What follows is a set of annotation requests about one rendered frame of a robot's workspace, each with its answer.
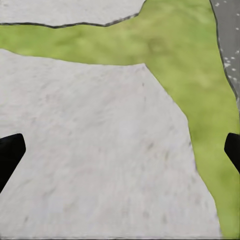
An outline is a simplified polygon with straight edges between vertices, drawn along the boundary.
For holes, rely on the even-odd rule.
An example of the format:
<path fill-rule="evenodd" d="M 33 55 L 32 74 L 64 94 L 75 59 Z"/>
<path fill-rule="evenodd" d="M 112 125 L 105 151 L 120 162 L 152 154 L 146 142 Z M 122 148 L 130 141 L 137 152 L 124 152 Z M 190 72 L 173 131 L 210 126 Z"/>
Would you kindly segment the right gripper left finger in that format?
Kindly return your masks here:
<path fill-rule="evenodd" d="M 0 138 L 0 193 L 26 152 L 21 133 Z"/>

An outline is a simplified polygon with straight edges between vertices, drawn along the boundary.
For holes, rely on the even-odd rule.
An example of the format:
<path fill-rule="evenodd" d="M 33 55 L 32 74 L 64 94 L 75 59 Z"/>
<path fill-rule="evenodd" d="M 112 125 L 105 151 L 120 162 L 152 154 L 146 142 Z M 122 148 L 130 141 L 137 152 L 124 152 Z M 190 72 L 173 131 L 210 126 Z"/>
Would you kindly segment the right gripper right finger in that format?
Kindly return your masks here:
<path fill-rule="evenodd" d="M 235 165 L 240 173 L 240 135 L 235 133 L 229 133 L 227 135 L 224 151 Z"/>

